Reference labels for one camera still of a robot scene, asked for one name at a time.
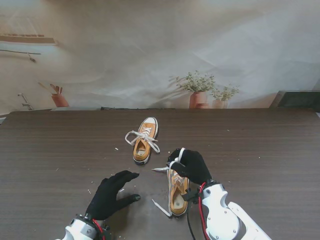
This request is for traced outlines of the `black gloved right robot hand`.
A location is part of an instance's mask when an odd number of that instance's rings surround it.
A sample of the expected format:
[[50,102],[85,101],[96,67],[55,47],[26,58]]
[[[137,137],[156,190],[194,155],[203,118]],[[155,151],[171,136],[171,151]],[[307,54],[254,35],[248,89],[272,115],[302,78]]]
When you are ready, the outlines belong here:
[[202,185],[212,180],[202,155],[198,151],[177,148],[168,157],[167,166],[179,176],[188,178],[192,183]]

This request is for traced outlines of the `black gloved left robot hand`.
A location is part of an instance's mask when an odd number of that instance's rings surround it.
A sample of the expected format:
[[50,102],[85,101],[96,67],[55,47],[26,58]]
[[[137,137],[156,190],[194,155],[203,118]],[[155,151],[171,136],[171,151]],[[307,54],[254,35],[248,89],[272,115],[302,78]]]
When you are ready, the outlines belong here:
[[136,172],[123,170],[115,175],[104,178],[98,186],[95,195],[86,209],[91,219],[104,221],[117,211],[141,199],[138,194],[132,194],[117,199],[118,192],[124,185],[139,176]]

